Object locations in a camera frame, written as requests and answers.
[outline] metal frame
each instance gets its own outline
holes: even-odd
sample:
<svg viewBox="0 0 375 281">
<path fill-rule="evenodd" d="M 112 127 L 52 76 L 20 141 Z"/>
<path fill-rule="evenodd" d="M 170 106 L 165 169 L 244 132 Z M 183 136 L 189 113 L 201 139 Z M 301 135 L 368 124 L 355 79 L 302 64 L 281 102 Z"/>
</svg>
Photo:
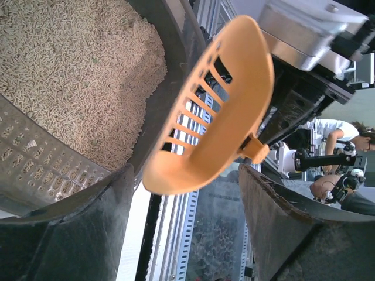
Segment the metal frame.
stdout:
<svg viewBox="0 0 375 281">
<path fill-rule="evenodd" d="M 236 16 L 230 0 L 200 0 L 198 5 L 198 22 L 211 36 L 215 36 L 216 32 L 220 31 L 217 28 L 220 19 L 230 20 Z M 209 94 L 204 94 L 200 98 L 212 108 L 213 98 Z M 188 102 L 186 109 L 210 122 L 211 116 L 196 104 Z M 183 116 L 179 122 L 200 134 L 206 131 L 205 127 L 186 116 Z M 198 142 L 198 139 L 180 131 L 175 132 L 175 138 L 194 145 Z M 182 154 L 183 150 L 181 146 L 172 146 L 173 153 Z M 153 255 L 149 261 L 148 281 L 185 280 L 198 196 L 199 191 L 179 196 L 163 196 L 155 229 Z M 247 227 L 244 225 L 240 280 L 244 278 L 248 240 Z"/>
<path fill-rule="evenodd" d="M 360 68 L 360 65 L 358 65 L 357 62 L 355 62 L 355 61 L 352 62 L 351 65 L 349 66 L 349 68 L 347 68 L 341 75 L 337 76 L 338 79 L 340 79 L 340 80 L 343 80 L 344 78 L 348 79 L 350 85 L 367 84 L 367 87 L 368 87 L 369 84 L 374 84 L 375 54 L 370 53 L 370 54 L 367 54 L 365 56 L 366 57 L 364 57 L 361 62 L 363 62 L 365 60 L 370 61 L 370 63 L 369 63 L 369 65 L 370 65 L 370 67 L 369 67 L 370 68 L 370 70 L 369 70 L 370 81 L 363 81 L 361 78 L 357 77 L 357 70 L 358 70 L 358 68 Z"/>
</svg>

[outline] wall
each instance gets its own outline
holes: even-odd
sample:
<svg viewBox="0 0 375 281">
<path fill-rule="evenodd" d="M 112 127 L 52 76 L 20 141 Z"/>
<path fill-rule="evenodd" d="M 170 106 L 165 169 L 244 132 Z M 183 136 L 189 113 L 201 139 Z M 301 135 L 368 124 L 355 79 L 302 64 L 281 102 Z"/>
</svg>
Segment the wall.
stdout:
<svg viewBox="0 0 375 281">
<path fill-rule="evenodd" d="M 334 102 L 322 114 L 322 118 L 339 119 L 347 122 L 360 121 L 375 127 L 375 88 L 358 90 L 345 105 Z"/>
<path fill-rule="evenodd" d="M 9 217 L 15 217 L 15 215 L 10 214 L 6 211 L 0 210 L 0 219 L 2 218 L 9 218 Z"/>
<path fill-rule="evenodd" d="M 238 15 L 248 15 L 257 20 L 267 0 L 231 0 Z"/>
</svg>

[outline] woman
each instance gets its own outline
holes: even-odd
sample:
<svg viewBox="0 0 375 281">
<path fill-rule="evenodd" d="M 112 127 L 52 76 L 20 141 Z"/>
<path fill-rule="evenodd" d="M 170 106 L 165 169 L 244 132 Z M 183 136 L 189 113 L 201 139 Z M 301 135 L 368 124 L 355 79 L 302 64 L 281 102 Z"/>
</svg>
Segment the woman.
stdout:
<svg viewBox="0 0 375 281">
<path fill-rule="evenodd" d="M 302 136 L 309 133 L 311 129 L 326 138 L 326 155 L 332 155 L 335 148 L 345 146 L 337 143 L 337 141 L 351 142 L 355 145 L 357 151 L 375 150 L 375 132 L 368 132 L 367 128 L 359 122 L 350 124 L 334 119 L 313 119 L 311 122 L 302 125 L 300 130 L 286 138 L 284 142 L 292 149 L 308 148 L 308 144 L 303 143 Z M 329 173 L 332 166 L 326 166 L 323 169 L 326 173 Z"/>
</svg>

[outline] person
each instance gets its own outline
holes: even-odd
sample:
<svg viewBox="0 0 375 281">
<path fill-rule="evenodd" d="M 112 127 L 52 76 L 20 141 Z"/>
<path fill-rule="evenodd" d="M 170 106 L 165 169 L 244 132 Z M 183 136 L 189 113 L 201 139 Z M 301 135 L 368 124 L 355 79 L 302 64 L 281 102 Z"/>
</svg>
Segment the person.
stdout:
<svg viewBox="0 0 375 281">
<path fill-rule="evenodd" d="M 355 145 L 357 151 L 375 150 L 375 132 L 368 132 L 367 128 L 359 123 L 348 123 L 334 119 L 313 119 L 300 126 L 299 130 L 287 137 L 284 142 L 291 149 L 307 148 L 306 135 L 309 135 L 311 129 L 317 134 L 326 138 L 325 155 L 332 155 L 335 148 L 342 149 L 345 145 L 338 143 L 351 142 Z M 325 173 L 331 172 L 332 166 L 323 167 Z"/>
<path fill-rule="evenodd" d="M 318 178 L 310 185 L 310 192 L 316 198 L 323 199 L 328 191 L 332 191 L 340 176 L 335 174 Z M 341 209 L 363 215 L 375 215 L 375 203 L 363 197 L 357 191 L 348 189 L 348 194 L 341 204 Z"/>
</svg>

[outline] white surface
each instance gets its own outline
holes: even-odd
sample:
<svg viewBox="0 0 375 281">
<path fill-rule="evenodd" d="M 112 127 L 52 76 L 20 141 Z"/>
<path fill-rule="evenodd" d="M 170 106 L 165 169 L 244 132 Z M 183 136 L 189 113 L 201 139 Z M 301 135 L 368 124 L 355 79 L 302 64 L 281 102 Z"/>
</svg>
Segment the white surface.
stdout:
<svg viewBox="0 0 375 281">
<path fill-rule="evenodd" d="M 344 22 L 344 23 L 363 23 L 367 17 L 358 13 L 344 5 L 341 5 L 331 0 L 276 0 L 273 2 L 284 2 L 294 8 L 308 13 L 314 18 L 326 20 L 330 22 Z M 326 10 L 329 4 L 337 7 L 337 12 L 331 13 Z"/>
<path fill-rule="evenodd" d="M 273 161 L 277 160 L 277 150 L 271 150 L 268 154 L 268 157 Z"/>
<path fill-rule="evenodd" d="M 260 14 L 267 0 L 232 0 L 231 3 L 238 15 L 248 15 L 259 20 Z"/>
<path fill-rule="evenodd" d="M 288 189 L 293 190 L 294 192 L 297 192 L 307 198 L 314 198 L 314 196 L 310 192 L 310 185 L 312 184 L 311 181 L 282 180 L 282 182 Z M 330 206 L 337 209 L 341 208 L 339 203 L 331 204 Z"/>
<path fill-rule="evenodd" d="M 116 281 L 135 280 L 150 196 L 142 183 L 133 195 Z"/>
<path fill-rule="evenodd" d="M 375 203 L 375 187 L 361 186 L 358 189 L 358 193 Z"/>
<path fill-rule="evenodd" d="M 0 210 L 0 219 L 2 218 L 9 218 L 9 217 L 16 217 L 15 215 L 8 213 L 6 211 Z"/>
<path fill-rule="evenodd" d="M 232 171 L 238 171 L 239 167 L 240 167 L 240 164 L 239 164 L 239 163 L 234 163 L 234 162 L 233 162 L 233 163 L 230 163 L 229 167 L 226 168 L 226 169 L 224 170 L 224 172 L 222 172 L 220 175 L 221 175 L 222 177 L 226 177 L 226 176 L 228 176 L 228 174 L 229 174 L 230 172 L 232 172 Z"/>
<path fill-rule="evenodd" d="M 322 113 L 322 118 L 338 119 L 346 122 L 359 121 L 375 127 L 374 118 L 375 88 L 357 90 L 345 105 L 334 102 Z"/>
</svg>

